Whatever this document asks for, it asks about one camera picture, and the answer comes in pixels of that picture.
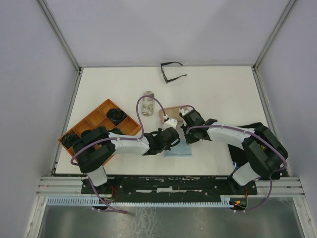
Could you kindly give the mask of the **black frame eyeglasses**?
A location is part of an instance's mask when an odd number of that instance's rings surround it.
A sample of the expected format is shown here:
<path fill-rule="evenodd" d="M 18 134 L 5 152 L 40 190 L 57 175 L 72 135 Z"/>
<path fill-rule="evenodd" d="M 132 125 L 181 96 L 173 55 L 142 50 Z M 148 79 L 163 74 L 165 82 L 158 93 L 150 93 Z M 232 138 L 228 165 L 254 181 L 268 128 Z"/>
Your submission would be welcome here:
<path fill-rule="evenodd" d="M 171 74 L 169 71 L 166 71 L 165 68 L 171 65 L 184 66 L 184 64 L 178 61 L 162 62 L 160 64 L 160 70 L 166 84 L 188 76 L 188 74 L 176 75 L 176 74 Z"/>

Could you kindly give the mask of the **light blue cleaning cloth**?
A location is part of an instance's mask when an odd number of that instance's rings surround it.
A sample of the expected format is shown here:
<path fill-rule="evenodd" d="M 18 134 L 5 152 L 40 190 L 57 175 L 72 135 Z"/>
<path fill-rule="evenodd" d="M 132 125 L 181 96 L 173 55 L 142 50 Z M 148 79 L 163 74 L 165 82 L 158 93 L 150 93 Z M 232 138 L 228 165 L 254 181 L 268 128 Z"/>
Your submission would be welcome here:
<path fill-rule="evenodd" d="M 192 147 L 188 144 L 177 145 L 172 147 L 170 150 L 164 152 L 164 157 L 166 158 L 178 158 L 178 157 L 192 157 Z"/>

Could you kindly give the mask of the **pink glasses case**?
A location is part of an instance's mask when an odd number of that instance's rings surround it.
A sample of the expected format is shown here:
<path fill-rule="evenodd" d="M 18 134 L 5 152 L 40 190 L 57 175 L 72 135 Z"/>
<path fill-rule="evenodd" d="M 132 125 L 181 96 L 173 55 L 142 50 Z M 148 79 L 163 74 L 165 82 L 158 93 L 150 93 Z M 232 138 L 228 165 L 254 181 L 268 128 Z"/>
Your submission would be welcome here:
<path fill-rule="evenodd" d="M 168 115 L 169 118 L 174 118 L 178 122 L 182 123 L 183 119 L 179 115 L 180 114 L 179 108 L 180 108 L 180 106 L 178 106 L 178 107 L 169 107 L 169 108 L 164 108 L 164 111 Z M 164 122 L 164 114 L 163 114 L 163 110 L 162 109 L 159 110 L 158 115 L 159 115 L 160 121 Z"/>

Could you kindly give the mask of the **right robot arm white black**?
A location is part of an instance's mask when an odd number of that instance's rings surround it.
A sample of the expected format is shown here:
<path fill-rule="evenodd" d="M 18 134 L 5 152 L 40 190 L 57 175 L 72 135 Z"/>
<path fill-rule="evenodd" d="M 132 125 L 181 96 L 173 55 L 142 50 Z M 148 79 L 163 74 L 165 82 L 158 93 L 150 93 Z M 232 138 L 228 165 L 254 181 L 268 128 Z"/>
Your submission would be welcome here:
<path fill-rule="evenodd" d="M 262 123 L 238 127 L 228 126 L 215 119 L 204 120 L 195 109 L 179 109 L 183 119 L 181 128 L 188 144 L 200 140 L 224 142 L 241 152 L 238 159 L 231 156 L 238 163 L 238 168 L 232 173 L 227 182 L 231 193 L 238 194 L 245 189 L 245 185 L 255 179 L 268 179 L 275 172 L 286 168 L 288 152 L 275 137 L 271 130 Z"/>

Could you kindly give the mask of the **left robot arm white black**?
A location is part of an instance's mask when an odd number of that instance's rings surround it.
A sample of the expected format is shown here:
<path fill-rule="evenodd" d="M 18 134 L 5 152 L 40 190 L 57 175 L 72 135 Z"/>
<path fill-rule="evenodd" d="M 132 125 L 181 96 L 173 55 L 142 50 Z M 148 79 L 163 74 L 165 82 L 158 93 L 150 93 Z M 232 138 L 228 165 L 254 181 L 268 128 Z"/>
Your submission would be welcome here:
<path fill-rule="evenodd" d="M 179 142 L 179 134 L 173 127 L 145 133 L 140 139 L 137 136 L 115 134 L 99 126 L 84 131 L 73 143 L 74 159 L 81 173 L 91 180 L 93 189 L 105 193 L 109 189 L 109 180 L 103 164 L 109 157 L 117 154 L 156 155 L 170 150 Z"/>

